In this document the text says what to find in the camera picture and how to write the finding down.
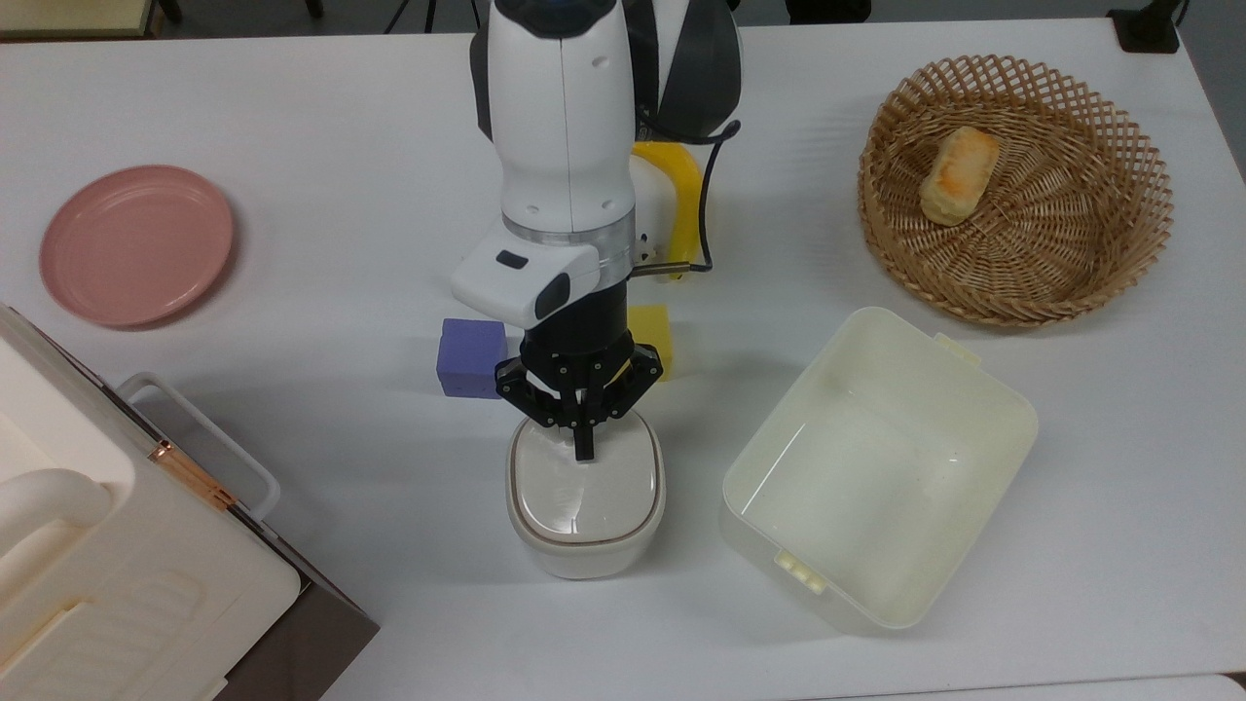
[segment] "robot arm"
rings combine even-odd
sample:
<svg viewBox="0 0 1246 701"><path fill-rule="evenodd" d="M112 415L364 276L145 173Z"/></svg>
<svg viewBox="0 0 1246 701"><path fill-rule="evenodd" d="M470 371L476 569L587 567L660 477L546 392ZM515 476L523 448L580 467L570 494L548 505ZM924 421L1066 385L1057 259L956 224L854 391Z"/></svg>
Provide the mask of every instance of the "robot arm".
<svg viewBox="0 0 1246 701"><path fill-rule="evenodd" d="M502 163L502 217L455 271L456 298L531 329L627 279L632 143L705 136L739 100L725 0L497 0L472 42L481 129Z"/></svg>
<svg viewBox="0 0 1246 701"><path fill-rule="evenodd" d="M630 151L653 137L637 112L706 136L739 100L739 57L725 0L495 0L472 41L502 212L451 289L525 329L520 357L497 369L498 392L541 426L571 428L579 461L593 457L593 427L662 375L627 329Z"/></svg>

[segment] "bread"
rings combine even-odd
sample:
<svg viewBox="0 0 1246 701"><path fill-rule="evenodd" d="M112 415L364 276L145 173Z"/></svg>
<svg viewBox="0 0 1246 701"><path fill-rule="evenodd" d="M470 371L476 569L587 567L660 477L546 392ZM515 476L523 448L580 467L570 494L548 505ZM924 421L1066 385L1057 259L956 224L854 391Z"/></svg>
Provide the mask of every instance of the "bread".
<svg viewBox="0 0 1246 701"><path fill-rule="evenodd" d="M999 142L993 136L972 126L953 131L922 183L922 213L944 225L963 222L978 208L998 159Z"/></svg>

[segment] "pink plate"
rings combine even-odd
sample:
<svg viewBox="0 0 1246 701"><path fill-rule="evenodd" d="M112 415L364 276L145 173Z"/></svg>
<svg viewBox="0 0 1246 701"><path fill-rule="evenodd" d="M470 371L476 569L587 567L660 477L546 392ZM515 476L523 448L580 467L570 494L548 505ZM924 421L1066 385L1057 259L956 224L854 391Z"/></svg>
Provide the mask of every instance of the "pink plate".
<svg viewBox="0 0 1246 701"><path fill-rule="evenodd" d="M233 217L216 186L183 168L138 166L101 177L56 212L39 271L74 314L138 325L207 291L232 243Z"/></svg>

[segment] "white storage box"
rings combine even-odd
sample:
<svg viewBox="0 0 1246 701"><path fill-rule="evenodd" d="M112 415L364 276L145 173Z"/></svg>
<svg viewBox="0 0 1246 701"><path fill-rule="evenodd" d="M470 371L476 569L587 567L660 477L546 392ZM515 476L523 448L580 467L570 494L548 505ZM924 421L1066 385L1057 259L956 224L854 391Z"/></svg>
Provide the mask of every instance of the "white storage box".
<svg viewBox="0 0 1246 701"><path fill-rule="evenodd" d="M1037 433L1033 407L958 345L861 309L728 471L724 537L836 628L908 628Z"/></svg>
<svg viewBox="0 0 1246 701"><path fill-rule="evenodd" d="M0 701L207 701L298 574L101 385L0 306Z"/></svg>

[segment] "wicker basket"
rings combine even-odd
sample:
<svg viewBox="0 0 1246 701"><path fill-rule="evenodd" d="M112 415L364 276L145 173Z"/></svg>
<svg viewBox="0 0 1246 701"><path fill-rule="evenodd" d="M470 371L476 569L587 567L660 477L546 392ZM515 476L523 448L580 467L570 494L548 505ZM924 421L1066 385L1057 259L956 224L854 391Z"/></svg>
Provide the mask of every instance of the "wicker basket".
<svg viewBox="0 0 1246 701"><path fill-rule="evenodd" d="M946 227L918 194L943 137L1001 141L977 210ZM1172 219L1150 139L1085 83L1009 56L931 64L878 108L861 154L866 243L887 271L968 320L1043 325L1136 284Z"/></svg>

